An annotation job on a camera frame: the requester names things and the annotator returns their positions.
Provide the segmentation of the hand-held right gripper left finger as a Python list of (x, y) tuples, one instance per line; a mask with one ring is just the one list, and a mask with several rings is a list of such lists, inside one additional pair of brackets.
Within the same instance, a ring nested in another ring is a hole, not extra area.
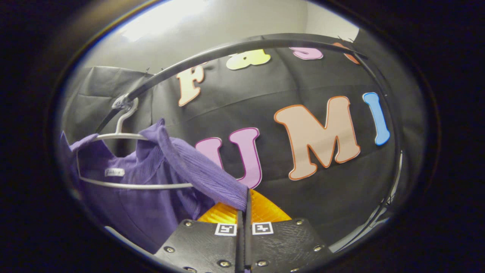
[(191, 273), (243, 273), (244, 216), (215, 204), (199, 219), (182, 221), (155, 256)]

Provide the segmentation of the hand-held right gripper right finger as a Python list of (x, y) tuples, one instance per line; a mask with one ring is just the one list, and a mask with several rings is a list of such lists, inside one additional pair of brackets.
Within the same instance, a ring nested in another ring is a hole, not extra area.
[(286, 214), (255, 190), (248, 190), (246, 269), (252, 273), (312, 273), (332, 252), (305, 218)]

